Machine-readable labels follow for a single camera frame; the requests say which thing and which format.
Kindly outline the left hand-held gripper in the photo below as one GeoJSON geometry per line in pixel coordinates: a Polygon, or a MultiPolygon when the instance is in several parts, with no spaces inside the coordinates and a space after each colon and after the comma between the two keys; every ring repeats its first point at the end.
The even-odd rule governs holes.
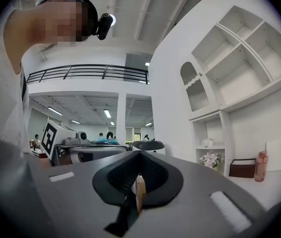
{"type": "Polygon", "coordinates": [[[53,158],[55,146],[61,145],[86,145],[90,141],[87,139],[87,135],[84,132],[77,132],[68,126],[48,120],[41,146],[44,153],[49,159],[53,158]]]}

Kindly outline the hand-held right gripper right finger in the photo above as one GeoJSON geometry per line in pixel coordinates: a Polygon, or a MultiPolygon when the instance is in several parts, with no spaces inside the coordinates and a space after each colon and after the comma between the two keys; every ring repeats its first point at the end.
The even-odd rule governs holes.
{"type": "Polygon", "coordinates": [[[220,173],[167,155],[153,156],[181,171],[182,190],[169,204],[143,210],[123,238],[230,238],[235,231],[210,198],[217,191],[224,192],[251,222],[265,214],[250,193],[220,173]]]}

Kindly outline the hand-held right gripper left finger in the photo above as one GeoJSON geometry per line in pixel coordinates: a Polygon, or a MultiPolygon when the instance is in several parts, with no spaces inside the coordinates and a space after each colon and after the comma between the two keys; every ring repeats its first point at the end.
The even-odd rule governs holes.
{"type": "Polygon", "coordinates": [[[0,214],[27,238],[78,237],[86,224],[68,197],[53,188],[38,160],[0,141],[0,214]]]}

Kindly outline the white shelf unit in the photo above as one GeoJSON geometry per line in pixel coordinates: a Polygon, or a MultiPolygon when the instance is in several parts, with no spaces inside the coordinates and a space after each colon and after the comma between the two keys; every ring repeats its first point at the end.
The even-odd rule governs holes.
{"type": "Polygon", "coordinates": [[[229,175],[229,166],[237,159],[231,117],[281,89],[281,33],[259,16],[232,6],[189,54],[202,74],[209,105],[192,112],[196,160],[207,152],[224,156],[218,171],[229,175]],[[214,146],[202,147],[212,138],[214,146]]]}

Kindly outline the white table top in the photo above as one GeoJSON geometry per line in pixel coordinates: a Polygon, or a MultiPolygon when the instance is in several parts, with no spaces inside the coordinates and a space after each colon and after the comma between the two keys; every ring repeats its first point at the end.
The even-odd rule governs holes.
{"type": "Polygon", "coordinates": [[[249,192],[265,210],[281,202],[281,170],[267,172],[262,182],[253,178],[229,177],[229,180],[249,192]]]}

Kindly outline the pink flower bouquet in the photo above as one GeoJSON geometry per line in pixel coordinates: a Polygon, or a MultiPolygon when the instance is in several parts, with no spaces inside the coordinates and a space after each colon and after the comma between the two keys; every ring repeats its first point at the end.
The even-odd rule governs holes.
{"type": "Polygon", "coordinates": [[[215,152],[207,152],[205,155],[199,158],[201,164],[206,167],[215,169],[225,158],[223,155],[215,152]]]}

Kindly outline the dark brown box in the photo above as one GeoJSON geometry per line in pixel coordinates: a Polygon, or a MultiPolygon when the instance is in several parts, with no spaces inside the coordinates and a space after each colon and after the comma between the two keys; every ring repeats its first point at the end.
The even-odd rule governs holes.
{"type": "Polygon", "coordinates": [[[256,159],[233,159],[229,166],[229,176],[252,179],[255,175],[256,159]]]}

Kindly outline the black balcony railing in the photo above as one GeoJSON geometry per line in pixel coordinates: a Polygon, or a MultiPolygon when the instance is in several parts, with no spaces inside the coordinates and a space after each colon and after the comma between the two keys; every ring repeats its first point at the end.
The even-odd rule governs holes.
{"type": "Polygon", "coordinates": [[[51,67],[29,74],[27,83],[54,79],[98,78],[149,84],[147,70],[112,64],[71,64],[51,67]]]}

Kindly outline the pink water bottle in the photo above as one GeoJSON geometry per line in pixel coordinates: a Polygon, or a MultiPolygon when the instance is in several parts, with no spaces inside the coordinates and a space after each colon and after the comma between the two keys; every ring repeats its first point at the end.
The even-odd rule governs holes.
{"type": "Polygon", "coordinates": [[[262,182],[264,180],[267,171],[267,164],[268,164],[267,151],[259,152],[256,158],[256,167],[255,167],[255,174],[254,174],[254,180],[256,182],[262,182]]]}

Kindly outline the white fluted glass cabinet door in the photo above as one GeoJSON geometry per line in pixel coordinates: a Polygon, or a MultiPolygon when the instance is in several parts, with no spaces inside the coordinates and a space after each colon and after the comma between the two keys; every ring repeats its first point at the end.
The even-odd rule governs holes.
{"type": "Polygon", "coordinates": [[[202,83],[202,74],[198,73],[191,62],[185,62],[180,69],[191,111],[195,112],[209,105],[207,93],[202,83]]]}

